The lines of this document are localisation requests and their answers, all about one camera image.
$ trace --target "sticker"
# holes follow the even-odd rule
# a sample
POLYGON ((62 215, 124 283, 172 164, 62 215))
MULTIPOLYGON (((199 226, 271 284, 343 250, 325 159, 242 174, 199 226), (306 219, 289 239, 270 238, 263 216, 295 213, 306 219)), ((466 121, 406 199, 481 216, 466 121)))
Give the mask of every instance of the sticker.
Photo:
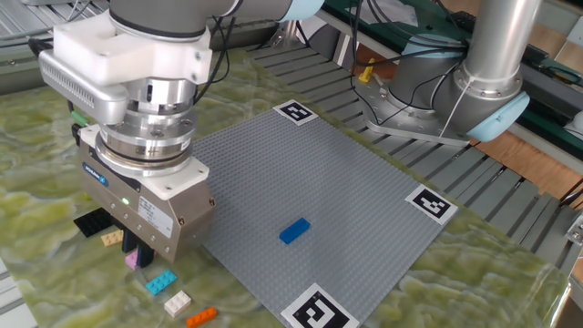
POLYGON ((102 176, 101 174, 99 174, 99 172, 88 166, 86 162, 83 162, 83 169, 85 170, 85 172, 89 173, 91 177, 99 181, 99 183, 106 186, 106 188, 109 187, 109 181, 107 181, 106 177, 102 176))
POLYGON ((356 328, 359 322, 314 283, 281 315, 293 328, 356 328))
POLYGON ((424 185, 417 187, 405 200, 441 225, 446 224, 457 212, 456 205, 424 185))
POLYGON ((188 146, 189 146, 189 144, 190 144, 190 139, 188 139, 188 140, 186 140, 186 141, 182 142, 182 147, 180 147, 180 151, 182 151, 182 150, 186 149, 186 147, 188 147, 188 146))
POLYGON ((162 232, 164 236, 170 238, 172 236, 172 227, 174 226, 174 220, 164 213, 161 209, 152 204, 149 200, 146 200, 144 196, 139 197, 138 214, 144 220, 148 221, 149 224, 162 232))
POLYGON ((314 112, 295 100, 290 100, 273 109, 295 123, 298 127, 318 117, 314 112))

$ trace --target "blue lego brick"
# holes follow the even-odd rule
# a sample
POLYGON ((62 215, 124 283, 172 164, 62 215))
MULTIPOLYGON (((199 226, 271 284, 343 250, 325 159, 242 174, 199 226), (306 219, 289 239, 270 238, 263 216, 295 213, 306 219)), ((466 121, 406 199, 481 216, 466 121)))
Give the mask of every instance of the blue lego brick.
POLYGON ((170 286, 178 278, 172 271, 166 270, 164 273, 160 274, 156 279, 149 282, 146 285, 146 289, 149 290, 154 296, 162 292, 166 287, 170 286))
POLYGON ((310 228, 310 223, 301 218, 293 223, 290 228, 284 230, 280 233, 281 241, 285 242, 287 245, 295 241, 298 237, 300 237, 304 232, 306 232, 310 228))

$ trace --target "black cable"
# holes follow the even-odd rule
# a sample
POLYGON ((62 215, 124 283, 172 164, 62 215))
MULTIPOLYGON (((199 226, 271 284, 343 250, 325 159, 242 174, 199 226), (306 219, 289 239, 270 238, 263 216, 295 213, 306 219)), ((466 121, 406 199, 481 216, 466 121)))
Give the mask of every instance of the black cable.
POLYGON ((411 58, 411 57, 415 57, 415 56, 444 53, 444 52, 463 52, 463 49, 460 47, 451 47, 451 48, 441 48, 441 49, 419 51, 419 52, 407 54, 407 55, 400 55, 400 56, 396 56, 393 58, 385 59, 384 61, 380 61, 377 63, 363 63, 363 62, 361 62, 360 60, 358 60, 358 58, 356 58, 355 54, 356 54, 356 37, 358 34, 358 22, 360 21, 360 17, 361 17, 361 10, 363 8, 363 1, 364 0, 358 0, 358 6, 356 6, 356 14, 355 14, 354 24, 353 24, 353 21, 351 19, 352 18, 352 6, 349 9, 349 14, 351 14, 351 16, 348 17, 349 18, 348 20, 351 24, 351 29, 353 31, 354 63, 356 65, 361 66, 361 67, 379 67, 379 66, 393 63, 397 60, 411 58))
POLYGON ((302 24, 300 24, 300 21, 295 21, 295 25, 296 25, 296 27, 298 27, 298 30, 300 31, 300 34, 302 35, 303 41, 306 43, 306 46, 312 47, 312 46, 310 46, 310 41, 308 41, 308 38, 303 33, 302 24))
MULTIPOLYGON (((423 44, 423 43, 416 42, 416 41, 413 41, 412 39, 408 39, 408 38, 406 38, 404 36, 399 35, 394 30, 392 30, 389 26, 387 26, 386 24, 384 24, 384 22, 381 20, 381 18, 376 14, 376 11, 373 8, 373 5, 371 3, 371 0, 367 0, 367 2, 368 2, 368 6, 371 8, 371 13, 373 14, 374 19, 376 20, 376 22, 379 23, 381 27, 383 27, 384 29, 386 29, 392 35, 394 35, 394 36, 400 38, 401 40, 405 41, 406 43, 410 43, 412 45, 418 45, 418 46, 423 46, 423 47, 432 47, 432 48, 442 48, 442 47, 444 47, 444 46, 439 46, 439 45, 427 45, 427 44, 423 44)), ((410 36, 413 35, 411 33, 408 33, 407 31, 402 30, 399 26, 396 26, 394 24, 394 22, 392 22, 392 21, 389 21, 389 24, 391 24, 392 26, 396 27, 400 31, 405 32, 407 35, 410 35, 410 36)))
POLYGON ((30 40, 36 40, 36 41, 41 41, 41 42, 52 42, 53 41, 53 38, 52 37, 48 37, 48 38, 44 38, 44 39, 34 39, 34 38, 30 38, 30 39, 28 39, 28 41, 11 43, 11 44, 8 44, 8 45, 0 45, 0 49, 2 49, 2 48, 8 48, 8 47, 11 47, 11 46, 26 46, 26 45, 29 45, 29 41, 30 40))
MULTIPOLYGON (((358 21, 360 19, 360 10, 362 8, 363 0, 359 0, 358 3, 359 4, 356 7, 356 15, 355 15, 356 23, 354 25, 353 25, 353 20, 352 20, 352 6, 349 8, 349 14, 350 14, 349 15, 349 23, 350 23, 350 26, 351 26, 351 29, 352 29, 352 33, 353 33, 353 46, 352 46, 352 51, 353 51, 353 58, 354 58, 354 62, 355 63, 358 62, 358 60, 356 59, 356 44, 357 44, 356 37, 357 37, 357 31, 358 31, 358 21)), ((420 55, 427 54, 427 53, 435 53, 435 52, 442 52, 442 51, 443 51, 442 49, 427 50, 427 51, 420 51, 420 52, 417 52, 417 53, 413 53, 413 54, 409 54, 409 55, 404 55, 404 56, 399 56, 399 57, 400 58, 413 57, 413 56, 420 56, 420 55)), ((454 67, 452 67, 446 74, 438 75, 436 77, 433 77, 433 78, 431 78, 431 79, 429 79, 429 80, 427 80, 427 81, 425 81, 425 82, 417 85, 415 87, 415 89, 413 90, 413 93, 411 95, 411 101, 408 104, 406 104, 406 106, 404 108, 399 109, 396 113, 392 114, 389 118, 385 119, 381 123, 379 123, 379 118, 376 116, 376 113, 374 112, 373 107, 371 106, 371 104, 363 96, 361 96, 358 93, 358 91, 356 91, 356 87, 354 86, 354 82, 353 82, 353 78, 352 77, 350 78, 350 85, 351 85, 352 90, 356 94, 356 96, 358 96, 358 98, 361 99, 366 104, 366 106, 369 107, 369 109, 371 109, 371 112, 374 115, 374 118, 376 120, 376 123, 379 124, 379 125, 382 125, 382 124, 386 123, 389 119, 394 118, 396 115, 398 115, 399 113, 403 112, 404 110, 406 110, 407 108, 409 108, 410 106, 412 106, 412 104, 414 102, 415 93, 419 89, 419 87, 421 87, 421 86, 423 86, 423 85, 425 85, 427 83, 433 82, 434 80, 436 80, 439 77, 444 77, 442 79, 442 81, 440 81, 439 85, 435 88, 435 92, 434 92, 434 97, 435 97, 435 94, 437 93, 439 87, 443 84, 443 82, 447 79, 447 77, 450 74, 452 74, 453 72, 455 72, 459 68, 459 66, 462 64, 462 62, 465 59, 465 54, 466 54, 466 52, 464 52, 464 54, 460 58, 460 60, 457 63, 457 65, 455 65, 454 67)), ((391 59, 387 59, 386 61, 393 62, 395 60, 396 59, 391 58, 391 59)))
MULTIPOLYGON (((388 16, 387 16, 387 15, 384 13, 383 9, 382 9, 382 8, 379 6, 379 4, 378 4, 378 2, 376 2, 376 0, 367 0, 367 1, 368 1, 368 4, 369 4, 369 7, 371 8, 371 12, 373 13, 373 15, 374 15, 374 18, 376 19, 376 21, 377 21, 378 23, 381 23, 381 24, 382 24, 382 23, 383 23, 383 21, 381 21, 381 19, 378 17, 378 15, 376 14, 376 12, 374 11, 373 4, 374 4, 374 6, 376 7, 376 10, 379 12, 379 14, 380 14, 380 15, 381 15, 381 16, 382 16, 382 17, 383 17, 383 18, 384 18, 384 19, 387 21, 387 23, 391 24, 391 26, 393 26, 394 28, 398 29, 398 30, 399 30, 399 31, 401 31, 402 33, 405 33, 405 34, 409 35, 410 37, 416 37, 416 38, 418 38, 418 39, 422 39, 422 40, 425 40, 425 41, 431 42, 433 45, 425 45, 425 44, 421 44, 421 45, 420 45, 420 44, 418 44, 418 43, 415 43, 415 41, 410 41, 410 40, 407 40, 407 39, 405 39, 405 41, 407 41, 407 42, 409 42, 409 43, 412 43, 412 44, 414 44, 414 45, 419 45, 419 46, 429 46, 429 47, 439 47, 439 46, 437 46, 437 45, 435 45, 435 44, 443 44, 443 45, 445 45, 445 46, 440 46, 440 47, 445 47, 445 48, 449 48, 449 47, 463 48, 463 47, 466 47, 464 44, 462 44, 462 45, 460 45, 460 46, 451 46, 451 44, 450 44, 449 42, 447 42, 447 41, 442 41, 442 40, 433 40, 433 39, 431 39, 431 38, 424 37, 424 36, 418 36, 418 35, 415 35, 415 34, 413 34, 413 33, 409 32, 409 31, 406 31, 406 30, 402 29, 402 28, 401 28, 401 27, 400 27, 398 24, 396 24, 394 21, 392 21, 392 20, 391 20, 391 18, 389 18, 389 17, 388 17, 388 16)), ((389 30, 389 31, 390 31, 390 32, 391 32, 393 35, 395 35, 395 36, 398 36, 398 37, 400 37, 400 38, 404 39, 403 37, 401 37, 401 36, 397 35, 395 32, 393 32, 393 31, 391 31, 391 30, 389 30)))
POLYGON ((405 106, 405 107, 403 107, 403 108, 401 108, 401 109, 397 110, 397 112, 396 112, 396 113, 392 114, 390 117, 388 117, 387 119, 385 119, 385 120, 384 120, 383 122, 381 122, 381 123, 378 123, 378 121, 379 121, 379 118, 376 116, 376 113, 374 113, 374 111, 373 111, 374 118, 376 119, 376 122, 378 123, 378 125, 382 126, 382 124, 386 123, 386 122, 387 122, 389 119, 391 119, 391 118, 394 118, 395 116, 399 115, 399 114, 400 114, 402 111, 404 111, 404 110, 408 109, 410 106, 412 106, 412 105, 413 105, 413 101, 414 101, 414 99, 415 99, 415 93, 417 92, 417 89, 418 89, 419 87, 421 87, 421 86, 424 86, 424 85, 426 85, 427 83, 431 83, 431 82, 435 81, 437 78, 439 78, 439 77, 443 77, 443 76, 446 76, 446 74, 440 74, 440 75, 438 75, 437 77, 434 77, 434 78, 428 79, 427 81, 425 81, 425 82, 423 82, 423 83, 420 83, 420 84, 418 84, 418 85, 417 85, 417 87, 415 87, 415 89, 413 89, 413 93, 411 94, 411 101, 409 101, 408 103, 405 103, 405 104, 406 104, 406 106, 405 106))
MULTIPOLYGON (((220 26, 220 22, 222 20, 217 20, 217 17, 215 17, 215 16, 213 16, 212 19, 215 20, 215 23, 217 24, 217 26, 220 26)), ((225 75, 223 77, 221 77, 220 79, 218 79, 216 81, 212 81, 212 83, 219 83, 219 82, 221 82, 222 80, 224 80, 225 78, 227 78, 227 75, 230 72, 230 59, 229 59, 229 51, 227 51, 227 49, 228 49, 227 38, 225 37, 225 34, 222 31, 222 28, 220 28, 219 31, 220 31, 220 37, 222 37, 222 51, 225 52, 225 56, 227 57, 227 71, 225 72, 225 75)))
POLYGON ((470 43, 467 42, 467 39, 465 39, 464 34, 462 33, 462 30, 459 28, 459 26, 457 25, 457 23, 455 22, 454 18, 452 17, 452 15, 449 13, 449 10, 447 10, 447 8, 445 8, 444 4, 441 2, 441 0, 435 0, 437 2, 437 4, 441 7, 441 9, 444 11, 445 15, 447 15, 447 18, 449 18, 449 20, 452 21, 452 23, 454 23, 455 29, 457 30, 457 33, 459 34, 460 40, 462 41, 462 43, 465 46, 469 46, 470 43))
MULTIPOLYGON (((233 27, 235 27, 235 17, 233 17, 230 20, 230 25, 229 25, 229 29, 227 30, 227 36, 226 36, 226 41, 227 43, 229 42, 230 39, 230 35, 233 32, 233 27)), ((220 67, 220 63, 222 63, 222 58, 225 57, 225 54, 227 52, 226 51, 222 51, 219 55, 219 59, 217 60, 217 64, 215 65, 214 70, 212 71, 212 74, 209 77, 209 81, 207 82, 207 84, 204 86, 204 88, 198 93, 198 95, 194 98, 194 102, 192 104, 192 106, 196 105, 200 99, 204 96, 205 93, 207 93, 207 90, 209 90, 210 85, 212 84, 212 80, 215 78, 215 76, 217 75, 217 73, 219 72, 219 67, 220 67)))

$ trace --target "green marble surface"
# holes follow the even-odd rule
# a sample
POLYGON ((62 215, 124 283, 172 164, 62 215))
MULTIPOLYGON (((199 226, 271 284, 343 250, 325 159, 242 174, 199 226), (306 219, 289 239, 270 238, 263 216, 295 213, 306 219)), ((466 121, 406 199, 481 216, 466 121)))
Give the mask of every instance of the green marble surface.
MULTIPOLYGON (((197 106, 197 138, 291 98, 319 111, 243 51, 230 56, 229 78, 197 106)), ((423 181, 341 122, 323 118, 423 181)), ((133 272, 118 248, 86 239, 73 219, 97 204, 79 188, 71 123, 65 100, 49 88, 0 97, 0 257, 40 327, 184 327, 210 306, 219 316, 204 328, 281 327, 202 248, 133 272), (144 286, 166 269, 179 279, 154 297, 144 286), (180 290, 192 305, 172 319, 163 304, 180 290)), ((548 327, 567 286, 553 265, 462 209, 364 326, 548 327)))

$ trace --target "white cable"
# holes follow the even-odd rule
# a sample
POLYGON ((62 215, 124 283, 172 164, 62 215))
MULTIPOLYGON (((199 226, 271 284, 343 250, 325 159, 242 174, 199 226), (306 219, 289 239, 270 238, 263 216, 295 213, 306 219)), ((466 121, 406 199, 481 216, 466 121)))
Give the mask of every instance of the white cable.
POLYGON ((465 86, 464 91, 462 91, 462 94, 457 99, 457 102, 455 102, 454 109, 452 110, 452 113, 449 115, 447 122, 445 122, 445 127, 443 130, 441 130, 441 134, 439 134, 439 138, 441 138, 444 135, 445 131, 447 130, 447 127, 449 126, 449 122, 452 120, 452 117, 454 116, 454 113, 455 113, 455 110, 457 109, 457 106, 459 106, 459 103, 462 101, 462 98, 464 97, 465 92, 470 88, 470 84, 472 84, 472 82, 474 82, 474 78, 470 77, 469 81, 467 81, 467 85, 465 86))
MULTIPOLYGON (((74 14, 70 19, 67 19, 66 22, 70 23, 70 22, 76 20, 77 17, 79 17, 79 16, 81 16, 81 14, 83 14, 85 9, 87 9, 90 4, 91 4, 91 1, 87 1, 87 3, 81 8, 81 10, 79 10, 78 13, 74 14)), ((16 33, 16 34, 12 34, 10 36, 0 36, 0 42, 1 41, 16 40, 16 39, 23 38, 23 37, 39 36, 39 35, 43 35, 44 33, 49 32, 52 29, 53 29, 53 27, 47 27, 47 28, 40 28, 37 30, 29 31, 29 32, 16 33)))
POLYGON ((79 5, 79 0, 75 0, 75 4, 73 5, 73 9, 69 13, 69 17, 66 18, 67 22, 70 22, 71 16, 75 13, 75 9, 77 9, 77 5, 79 5))

